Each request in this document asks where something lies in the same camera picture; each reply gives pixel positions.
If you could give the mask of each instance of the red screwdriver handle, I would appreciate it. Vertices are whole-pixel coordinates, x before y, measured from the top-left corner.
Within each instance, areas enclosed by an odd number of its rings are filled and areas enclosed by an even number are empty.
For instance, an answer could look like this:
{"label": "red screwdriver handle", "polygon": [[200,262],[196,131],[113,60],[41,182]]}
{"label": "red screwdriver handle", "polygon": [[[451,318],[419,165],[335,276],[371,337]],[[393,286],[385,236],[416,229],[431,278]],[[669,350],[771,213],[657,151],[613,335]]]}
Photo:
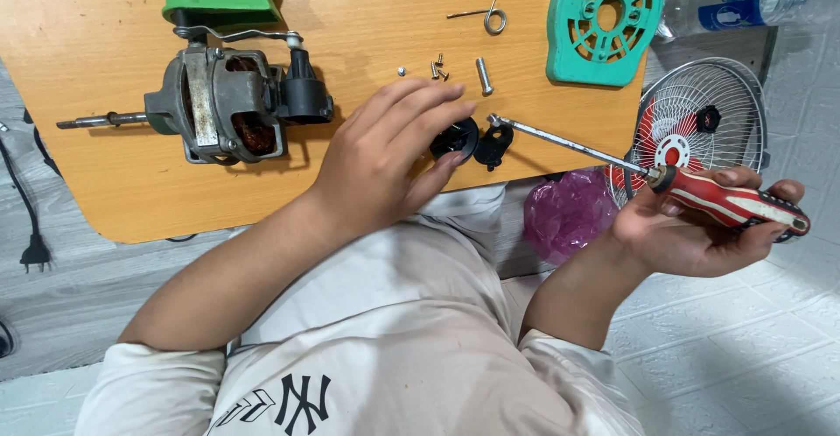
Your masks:
{"label": "red screwdriver handle", "polygon": [[665,194],[687,208],[704,211],[735,231],[764,222],[780,222],[788,228],[776,242],[792,243],[811,229],[811,220],[799,206],[766,191],[721,186],[673,165],[657,169],[659,178],[650,182],[654,193]]}

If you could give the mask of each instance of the screwdriver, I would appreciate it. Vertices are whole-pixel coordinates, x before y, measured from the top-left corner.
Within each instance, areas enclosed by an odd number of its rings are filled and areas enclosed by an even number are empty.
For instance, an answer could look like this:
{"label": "screwdriver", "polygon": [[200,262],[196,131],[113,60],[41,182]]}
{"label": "screwdriver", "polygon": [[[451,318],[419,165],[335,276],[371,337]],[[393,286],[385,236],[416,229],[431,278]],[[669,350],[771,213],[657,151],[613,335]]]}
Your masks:
{"label": "screwdriver", "polygon": [[780,222],[788,228],[775,241],[792,243],[805,236],[811,229],[811,220],[799,206],[766,191],[722,186],[712,179],[686,173],[675,165],[660,165],[649,169],[640,167],[635,163],[626,162],[602,151],[497,114],[489,115],[487,120],[493,126],[509,126],[542,140],[597,158],[602,162],[638,173],[654,193],[673,198],[686,208],[703,211],[722,226],[733,231],[742,232],[750,226],[765,222]]}

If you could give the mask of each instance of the screwdriver shaft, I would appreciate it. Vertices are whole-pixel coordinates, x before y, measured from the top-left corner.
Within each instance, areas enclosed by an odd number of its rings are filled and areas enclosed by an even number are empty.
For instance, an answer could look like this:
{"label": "screwdriver shaft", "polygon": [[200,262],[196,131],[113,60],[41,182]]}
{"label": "screwdriver shaft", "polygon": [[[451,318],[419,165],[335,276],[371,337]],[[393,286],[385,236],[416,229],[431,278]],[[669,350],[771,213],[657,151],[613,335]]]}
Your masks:
{"label": "screwdriver shaft", "polygon": [[646,169],[645,167],[639,167],[635,163],[626,162],[624,159],[613,157],[612,155],[603,153],[602,151],[594,150],[593,148],[588,148],[587,146],[581,145],[577,142],[572,142],[568,139],[563,139],[562,137],[557,137],[553,134],[549,134],[545,130],[537,129],[536,127],[530,127],[528,125],[522,124],[521,122],[517,122],[516,120],[510,120],[506,117],[501,117],[497,114],[491,114],[487,117],[487,120],[493,125],[498,126],[499,124],[504,124],[510,126],[516,130],[520,130],[527,134],[530,134],[534,137],[539,137],[544,141],[549,141],[553,144],[557,144],[559,146],[563,146],[565,148],[570,148],[573,151],[578,151],[585,155],[588,155],[592,158],[597,158],[602,162],[611,163],[616,165],[617,167],[622,167],[624,169],[630,170],[631,172],[638,173],[643,177],[650,177],[651,179],[658,178],[658,171],[652,169]]}

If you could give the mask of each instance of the white shirt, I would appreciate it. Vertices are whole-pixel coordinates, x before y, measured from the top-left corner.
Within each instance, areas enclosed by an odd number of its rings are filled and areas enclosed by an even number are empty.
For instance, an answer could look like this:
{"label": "white shirt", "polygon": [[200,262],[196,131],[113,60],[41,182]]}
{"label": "white shirt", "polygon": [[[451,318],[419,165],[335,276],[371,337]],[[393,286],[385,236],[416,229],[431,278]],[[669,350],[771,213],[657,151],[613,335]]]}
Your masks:
{"label": "white shirt", "polygon": [[514,345],[479,253],[502,194],[469,194],[472,210],[414,216],[326,259],[227,361],[112,346],[76,434],[643,434],[607,353],[536,330]]}

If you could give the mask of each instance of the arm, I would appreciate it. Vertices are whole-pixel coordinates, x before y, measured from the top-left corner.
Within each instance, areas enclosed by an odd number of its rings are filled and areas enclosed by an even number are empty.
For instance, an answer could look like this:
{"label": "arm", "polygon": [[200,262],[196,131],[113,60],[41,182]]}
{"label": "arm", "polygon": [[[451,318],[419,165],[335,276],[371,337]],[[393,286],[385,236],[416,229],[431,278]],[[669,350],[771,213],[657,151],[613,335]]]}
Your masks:
{"label": "arm", "polygon": [[315,183],[156,291],[119,337],[161,350],[219,348],[289,283],[337,248],[413,214],[440,192],[459,152],[414,180],[434,137],[472,115],[462,84],[409,79],[380,89],[337,129]]}
{"label": "arm", "polygon": [[[724,186],[761,185],[759,175],[744,167],[701,174]],[[770,187],[770,193],[796,203],[804,187],[783,180]],[[648,188],[640,190],[610,229],[542,282],[528,303],[521,336],[538,329],[575,345],[601,349],[615,310],[652,273],[728,274],[767,257],[785,228],[765,223],[734,235],[688,217],[678,203]]]}

